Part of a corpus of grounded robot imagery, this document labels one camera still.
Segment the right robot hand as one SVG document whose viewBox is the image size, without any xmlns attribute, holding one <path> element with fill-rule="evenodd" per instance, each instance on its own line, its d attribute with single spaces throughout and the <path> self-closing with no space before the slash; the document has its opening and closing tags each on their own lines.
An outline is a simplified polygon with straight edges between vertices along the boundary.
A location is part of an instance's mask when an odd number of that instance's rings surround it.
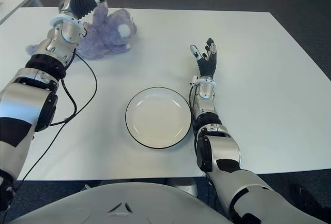
<svg viewBox="0 0 331 224">
<path fill-rule="evenodd" d="M 195 45 L 190 46 L 190 51 L 197 61 L 200 76 L 213 79 L 217 67 L 217 47 L 211 38 L 206 41 L 205 50 L 207 53 L 201 54 Z"/>
</svg>

